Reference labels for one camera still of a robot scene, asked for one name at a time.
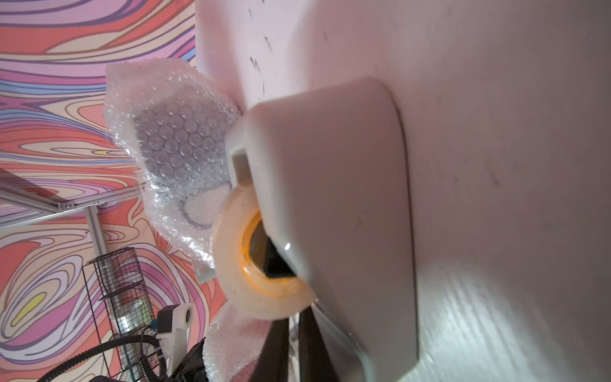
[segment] metal bracket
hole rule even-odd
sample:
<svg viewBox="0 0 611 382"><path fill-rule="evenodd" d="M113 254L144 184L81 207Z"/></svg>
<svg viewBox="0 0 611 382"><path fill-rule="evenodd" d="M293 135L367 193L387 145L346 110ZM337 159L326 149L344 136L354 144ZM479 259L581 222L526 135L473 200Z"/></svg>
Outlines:
<svg viewBox="0 0 611 382"><path fill-rule="evenodd" d="M35 211L25 211L22 213L15 213L12 215L3 216L0 218L0 230L11 229L19 226L25 226L27 224L35 224L40 223L47 220L52 220L56 218L60 218L62 216L67 216L76 212L82 212L87 207L103 205L105 203L110 202L121 202L123 200L134 199L139 197L142 194L143 185L137 185L122 189L117 189L114 191L109 191L107 193L82 197L79 199L71 200L67 203L57 203L53 200L46 199L40 197L38 195L34 195L31 193L25 193L24 191L18 190L18 193L14 193L12 188L6 186L0 186L0 200L6 201L7 203L13 205L19 205L21 207L26 207L30 209L34 209ZM23 203L17 203L17 201L26 200ZM54 206L53 211L49 211L49 208L45 207L45 211L40 211L42 205L39 203L44 203L51 206ZM36 204L39 208L32 208L31 205Z"/></svg>
<svg viewBox="0 0 611 382"><path fill-rule="evenodd" d="M59 203L10 186L0 185L0 201L41 213L60 212Z"/></svg>

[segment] colorful swirl pattern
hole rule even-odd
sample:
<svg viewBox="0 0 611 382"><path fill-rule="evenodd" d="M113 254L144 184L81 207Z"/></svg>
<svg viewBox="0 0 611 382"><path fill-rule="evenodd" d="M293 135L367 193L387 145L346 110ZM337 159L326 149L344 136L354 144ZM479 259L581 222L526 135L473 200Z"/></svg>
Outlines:
<svg viewBox="0 0 611 382"><path fill-rule="evenodd" d="M134 161L101 115L110 62L179 57L194 65L192 0L0 0L0 182L74 199L138 183ZM24 211L0 204L0 216ZM153 310L191 301L191 345L225 302L216 280L197 285L189 259L151 227L140 199L101 211L110 250L137 250ZM107 340L111 328L82 214L0 232L0 381L36 380ZM93 296L92 315L85 283ZM115 353L106 354L111 374ZM61 381L105 375L101 356Z"/></svg>
<svg viewBox="0 0 611 382"><path fill-rule="evenodd" d="M193 1L0 0L0 35L0 166L63 199L135 185L101 115L104 67L194 65Z"/></svg>
<svg viewBox="0 0 611 382"><path fill-rule="evenodd" d="M190 346L199 341L225 302L216 280L197 285L189 259L174 250L151 227L140 199L101 214L110 250L136 248L156 313L163 306L192 302L196 318ZM56 364L98 343L85 280L104 339L111 328L92 266L95 256L84 218L58 219L27 226L0 238L0 373L2 380L35 380ZM116 354L107 354L111 373L119 370ZM101 356L62 376L64 381L105 375Z"/></svg>

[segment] bubble wrap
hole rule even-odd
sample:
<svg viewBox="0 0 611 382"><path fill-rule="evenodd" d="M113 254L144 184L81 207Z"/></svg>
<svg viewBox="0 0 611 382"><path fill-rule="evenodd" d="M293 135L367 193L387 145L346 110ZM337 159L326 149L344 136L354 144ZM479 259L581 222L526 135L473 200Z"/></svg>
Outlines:
<svg viewBox="0 0 611 382"><path fill-rule="evenodd" d="M103 115L142 169L151 224L214 268L210 228L231 188L224 139L237 106L180 59L109 64L106 80Z"/></svg>
<svg viewBox="0 0 611 382"><path fill-rule="evenodd" d="M225 303L214 317L203 343L202 357L210 382L229 382L258 358L271 321L255 320Z"/></svg>

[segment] orange ring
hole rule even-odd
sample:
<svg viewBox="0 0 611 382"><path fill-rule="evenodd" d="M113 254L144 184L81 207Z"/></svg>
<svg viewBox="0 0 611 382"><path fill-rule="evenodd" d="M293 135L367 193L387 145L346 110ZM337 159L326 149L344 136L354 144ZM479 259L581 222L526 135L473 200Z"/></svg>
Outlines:
<svg viewBox="0 0 611 382"><path fill-rule="evenodd" d="M303 289L303 284L296 277L282 277L270 279L265 273L255 265L251 257L251 239L261 222L261 212L258 211L246 226L242 235L242 245L240 247L240 268L248 283L259 293L272 297L282 297L297 293Z"/></svg>

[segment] white plastic housing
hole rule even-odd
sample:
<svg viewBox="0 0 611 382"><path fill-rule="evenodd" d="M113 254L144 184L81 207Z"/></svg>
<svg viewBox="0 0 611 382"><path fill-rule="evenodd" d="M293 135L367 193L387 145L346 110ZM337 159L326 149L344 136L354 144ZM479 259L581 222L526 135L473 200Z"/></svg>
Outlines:
<svg viewBox="0 0 611 382"><path fill-rule="evenodd" d="M226 142L232 183L252 179L267 234L360 349L367 380L412 369L408 169L387 89L362 79L261 103Z"/></svg>

